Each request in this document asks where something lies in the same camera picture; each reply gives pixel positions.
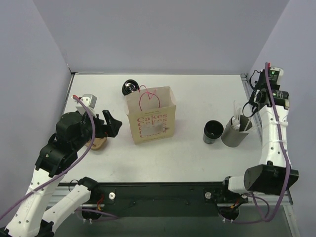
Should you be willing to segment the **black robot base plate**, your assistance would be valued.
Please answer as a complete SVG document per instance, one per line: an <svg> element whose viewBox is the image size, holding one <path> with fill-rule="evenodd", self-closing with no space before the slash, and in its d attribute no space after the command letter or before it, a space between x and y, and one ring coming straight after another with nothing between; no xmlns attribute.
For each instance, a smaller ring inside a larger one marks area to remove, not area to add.
<svg viewBox="0 0 316 237"><path fill-rule="evenodd" d="M117 217L213 217L235 219L248 198L230 192L223 182L101 183L85 209Z"/></svg>

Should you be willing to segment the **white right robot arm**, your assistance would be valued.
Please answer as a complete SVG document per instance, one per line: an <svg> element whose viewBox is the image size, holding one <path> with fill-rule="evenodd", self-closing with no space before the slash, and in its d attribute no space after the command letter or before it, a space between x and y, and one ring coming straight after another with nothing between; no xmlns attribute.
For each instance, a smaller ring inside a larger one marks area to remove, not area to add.
<svg viewBox="0 0 316 237"><path fill-rule="evenodd" d="M259 164L242 176L227 177L219 197L231 201L237 194L250 192L282 196L298 180L287 149L289 93L280 90L283 69L266 63L253 88L249 104L261 120L262 152Z"/></svg>

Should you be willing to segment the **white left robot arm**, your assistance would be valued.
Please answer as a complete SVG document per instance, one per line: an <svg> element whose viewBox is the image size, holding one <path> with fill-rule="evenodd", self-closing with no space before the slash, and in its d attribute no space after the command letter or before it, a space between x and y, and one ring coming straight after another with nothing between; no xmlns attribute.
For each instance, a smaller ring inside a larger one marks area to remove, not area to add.
<svg viewBox="0 0 316 237"><path fill-rule="evenodd" d="M78 111L61 116L56 132L39 153L25 196L16 203L19 207L16 214L0 230L2 237L52 237L79 206L98 201L99 183L84 177L56 205L47 207L60 181L81 159L78 151L94 138L117 136L122 122L114 119L108 110L102 113L104 119Z"/></svg>

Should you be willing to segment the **pink cream paper bag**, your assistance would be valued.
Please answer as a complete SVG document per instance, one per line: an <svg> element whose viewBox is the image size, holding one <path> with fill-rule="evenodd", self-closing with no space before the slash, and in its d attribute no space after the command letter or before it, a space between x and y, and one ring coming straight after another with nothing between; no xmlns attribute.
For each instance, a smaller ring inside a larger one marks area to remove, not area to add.
<svg viewBox="0 0 316 237"><path fill-rule="evenodd" d="M139 89L126 95L125 113L135 144L174 135L176 102L169 86Z"/></svg>

